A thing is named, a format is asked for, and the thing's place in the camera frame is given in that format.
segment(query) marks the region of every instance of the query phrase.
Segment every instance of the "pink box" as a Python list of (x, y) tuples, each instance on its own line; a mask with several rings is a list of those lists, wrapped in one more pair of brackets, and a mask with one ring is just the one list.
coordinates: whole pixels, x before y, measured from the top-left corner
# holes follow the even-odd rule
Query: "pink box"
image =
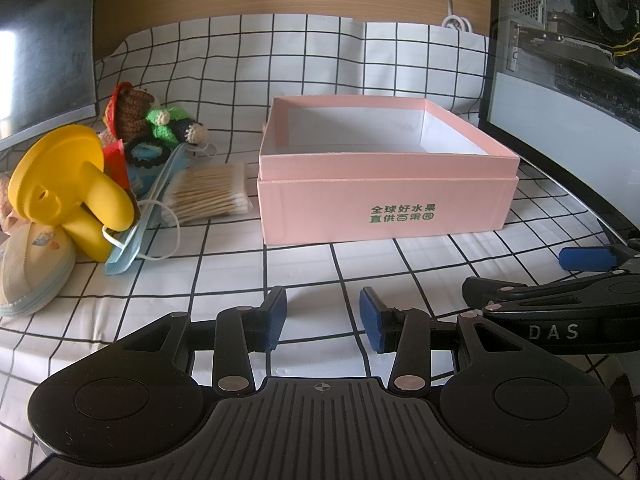
[(520, 159), (426, 99), (273, 100), (260, 147), (267, 245), (501, 229)]

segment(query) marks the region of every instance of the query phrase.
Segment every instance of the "yellow stool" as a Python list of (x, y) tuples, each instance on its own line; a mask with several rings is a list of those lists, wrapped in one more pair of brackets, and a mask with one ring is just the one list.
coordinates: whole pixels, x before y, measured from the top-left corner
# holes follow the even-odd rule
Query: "yellow stool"
[(9, 202), (23, 218), (61, 226), (87, 256), (105, 262), (112, 246), (102, 236), (102, 224), (115, 231), (128, 229), (134, 207), (103, 169), (96, 133), (87, 126), (63, 126), (24, 155), (9, 182)]

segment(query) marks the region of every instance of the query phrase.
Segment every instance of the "face mask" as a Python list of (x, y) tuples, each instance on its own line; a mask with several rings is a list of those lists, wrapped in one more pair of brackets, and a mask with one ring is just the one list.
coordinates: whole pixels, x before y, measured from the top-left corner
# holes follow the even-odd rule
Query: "face mask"
[[(173, 256), (178, 247), (180, 246), (180, 224), (175, 216), (165, 204), (160, 202), (160, 198), (164, 189), (169, 184), (169, 181), (174, 177), (174, 174), (180, 170), (183, 170), (187, 165), (187, 159), (184, 155), (184, 144), (178, 145), (174, 152), (169, 156), (169, 159), (162, 168), (162, 171), (158, 174), (155, 182), (151, 186), (151, 189), (145, 195), (143, 200), (138, 202), (140, 206), (140, 220), (132, 225), (126, 231), (123, 231), (120, 235), (120, 240), (116, 240), (110, 234), (106, 232), (105, 227), (102, 227), (102, 235), (114, 245), (111, 250), (111, 254), (104, 264), (104, 273), (107, 275), (120, 274), (129, 269), (136, 256), (144, 260), (164, 260), (169, 256)], [(160, 221), (160, 209), (155, 208), (155, 205), (159, 205), (161, 208), (166, 209), (176, 222), (176, 245), (175, 249), (165, 256), (147, 256), (146, 254), (139, 254), (140, 247), (142, 245), (142, 238), (145, 234), (145, 230), (148, 225), (156, 225)]]

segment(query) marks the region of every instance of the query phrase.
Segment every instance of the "silver screw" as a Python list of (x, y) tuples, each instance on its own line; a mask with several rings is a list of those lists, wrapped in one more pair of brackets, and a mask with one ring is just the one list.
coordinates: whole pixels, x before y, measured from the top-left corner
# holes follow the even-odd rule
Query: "silver screw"
[(396, 377), (394, 381), (396, 388), (405, 392), (416, 392), (426, 386), (426, 382), (422, 377), (417, 375), (401, 375)]
[(226, 392), (239, 392), (249, 385), (249, 381), (239, 375), (228, 375), (218, 381), (218, 387)]

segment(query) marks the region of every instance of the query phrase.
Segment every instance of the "grid tablecloth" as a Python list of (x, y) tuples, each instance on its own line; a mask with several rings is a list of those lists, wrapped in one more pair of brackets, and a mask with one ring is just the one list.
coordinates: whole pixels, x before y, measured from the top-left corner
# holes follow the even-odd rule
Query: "grid tablecloth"
[[(120, 81), (145, 88), (196, 116), (218, 155), (243, 161), (254, 209), (181, 228), (168, 260), (137, 260), (119, 276), (79, 256), (68, 283), (47, 308), (23, 319), (0, 319), (0, 478), (19, 479), (42, 459), (26, 417), (33, 389), (47, 376), (177, 310), (192, 320), (215, 318), (238, 304), (257, 306), (273, 285), (285, 285), (289, 316), (271, 354), (252, 354), (256, 384), (268, 376), (381, 376), (394, 356), (376, 354), (360, 322), (358, 292), (375, 288), (391, 306), (412, 306), (454, 320), (466, 310), (467, 276), (535, 284), (570, 280), (557, 255), (563, 247), (606, 243), (596, 219), (530, 166), (501, 231), (267, 247), (262, 242), (256, 176), (262, 124), (271, 98), (295, 94), (380, 94), (427, 97), (478, 122), (487, 39), (427, 25), (360, 23), (327, 16), (227, 16), (156, 27), (134, 34), (96, 65), (103, 111)], [(99, 130), (99, 118), (89, 123)], [(7, 170), (28, 145), (6, 153)], [(175, 228), (146, 231), (143, 249), (169, 252)], [(613, 356), (572, 356), (607, 386), (619, 376)], [(193, 377), (210, 384), (212, 352), (198, 352)], [(452, 374), (448, 352), (434, 352), (434, 384)], [(631, 439), (612, 431), (600, 457), (622, 478), (636, 477)]]

